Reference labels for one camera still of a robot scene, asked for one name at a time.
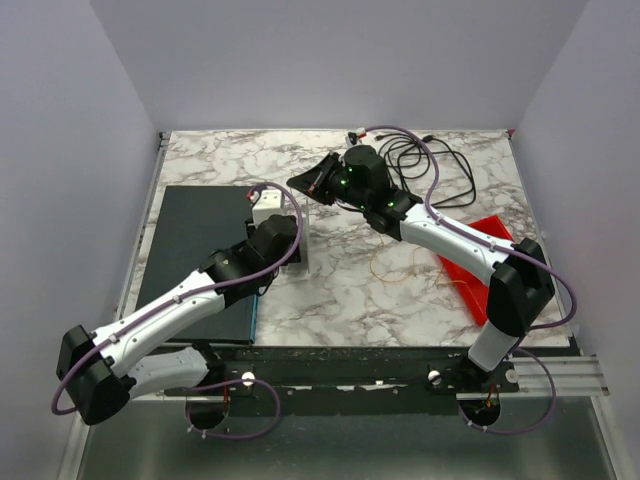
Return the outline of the grey cable spool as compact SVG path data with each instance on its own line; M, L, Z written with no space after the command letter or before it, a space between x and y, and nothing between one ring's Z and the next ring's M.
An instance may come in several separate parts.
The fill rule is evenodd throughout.
M308 274L311 273L310 267L310 253L309 253L309 244L310 244L310 200L308 198L305 199L304 203L304 217L303 217L303 234L300 245L300 253L303 259L304 267L306 268L306 272Z

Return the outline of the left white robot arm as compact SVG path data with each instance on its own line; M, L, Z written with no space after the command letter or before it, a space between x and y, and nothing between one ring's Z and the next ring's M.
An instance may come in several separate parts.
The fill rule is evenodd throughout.
M174 288L133 314L88 331L77 325L62 337L51 403L64 415L66 394L85 424L116 415L133 398L172 388L197 386L211 361L194 347L173 354L154 349L185 328L238 301L263 294L276 271L294 254L302 236L297 216L274 214L249 238L217 250Z

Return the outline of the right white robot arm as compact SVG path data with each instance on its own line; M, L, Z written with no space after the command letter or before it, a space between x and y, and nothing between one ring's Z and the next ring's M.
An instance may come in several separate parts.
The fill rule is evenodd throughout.
M486 285L487 321L467 353L484 372L501 363L555 295L536 241L514 244L446 217L397 187L370 146L330 153L287 184L323 205L348 204L378 233L426 248Z

